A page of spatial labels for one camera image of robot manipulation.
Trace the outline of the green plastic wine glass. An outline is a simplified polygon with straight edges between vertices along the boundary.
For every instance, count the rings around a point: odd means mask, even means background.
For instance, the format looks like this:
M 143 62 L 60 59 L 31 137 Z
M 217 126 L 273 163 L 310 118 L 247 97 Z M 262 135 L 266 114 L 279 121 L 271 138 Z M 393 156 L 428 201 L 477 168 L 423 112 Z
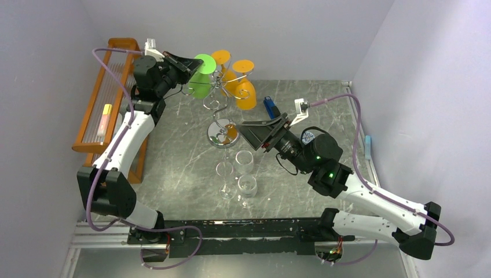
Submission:
M 203 99 L 209 94 L 211 88 L 210 75 L 216 70 L 217 64 L 214 58 L 208 54 L 198 54 L 195 58 L 202 60 L 203 63 L 191 77 L 188 83 L 188 93 L 194 98 Z

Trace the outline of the orange plastic wine glass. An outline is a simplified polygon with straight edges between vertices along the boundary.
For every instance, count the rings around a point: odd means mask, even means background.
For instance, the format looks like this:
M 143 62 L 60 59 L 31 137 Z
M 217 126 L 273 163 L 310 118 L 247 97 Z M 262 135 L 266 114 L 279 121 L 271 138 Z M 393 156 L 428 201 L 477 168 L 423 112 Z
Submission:
M 252 73 L 254 67 L 255 65 L 251 60 L 239 60 L 232 66 L 235 72 L 241 74 L 241 78 L 234 92 L 236 105 L 241 110 L 251 110 L 257 105 L 255 87 L 247 77 L 247 74 Z
M 228 50 L 217 50 L 211 54 L 211 57 L 215 60 L 216 64 L 220 66 L 219 75 L 223 87 L 231 94 L 234 95 L 236 87 L 239 81 L 236 80 L 237 75 L 230 69 L 231 54 Z

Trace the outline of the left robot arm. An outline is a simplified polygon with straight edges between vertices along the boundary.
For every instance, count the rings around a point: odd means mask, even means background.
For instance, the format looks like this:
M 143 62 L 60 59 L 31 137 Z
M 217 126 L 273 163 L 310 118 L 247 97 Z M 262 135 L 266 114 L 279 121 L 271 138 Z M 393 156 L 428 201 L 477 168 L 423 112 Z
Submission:
M 111 215 L 134 226 L 151 243 L 164 239 L 169 229 L 163 214 L 137 200 L 127 176 L 139 148 L 162 116 L 165 95 L 176 85 L 187 84 L 203 65 L 202 59 L 169 52 L 146 52 L 134 61 L 135 86 L 125 92 L 128 107 L 122 125 L 94 164 L 77 173 L 87 223 L 95 231 L 103 228 L 93 224 L 92 213 Z

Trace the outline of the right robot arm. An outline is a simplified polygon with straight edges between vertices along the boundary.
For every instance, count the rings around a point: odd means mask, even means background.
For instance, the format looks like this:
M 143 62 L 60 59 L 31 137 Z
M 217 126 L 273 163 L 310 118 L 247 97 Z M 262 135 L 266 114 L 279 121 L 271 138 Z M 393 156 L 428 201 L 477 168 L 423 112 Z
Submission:
M 308 144 L 290 131 L 286 114 L 267 121 L 244 121 L 237 131 L 255 150 L 276 149 L 281 159 L 291 162 L 297 173 L 309 174 L 308 184 L 319 194 L 343 199 L 373 212 L 355 215 L 326 208 L 318 225 L 325 240 L 339 236 L 361 236 L 394 244 L 411 257 L 429 260 L 436 245 L 441 206 L 415 203 L 388 192 L 340 163 L 343 153 L 328 133 Z

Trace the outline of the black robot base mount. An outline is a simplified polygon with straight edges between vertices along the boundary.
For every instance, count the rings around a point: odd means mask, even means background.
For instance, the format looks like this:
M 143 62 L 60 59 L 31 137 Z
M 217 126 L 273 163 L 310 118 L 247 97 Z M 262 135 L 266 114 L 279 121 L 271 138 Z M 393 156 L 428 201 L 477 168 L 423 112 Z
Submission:
M 351 242 L 353 235 L 339 235 L 319 218 L 264 218 L 248 220 L 167 221 L 166 233 L 149 241 L 138 229 L 129 232 L 127 243 L 156 249 L 169 243 L 170 258 L 195 255 L 295 253 L 314 255 L 315 243 Z

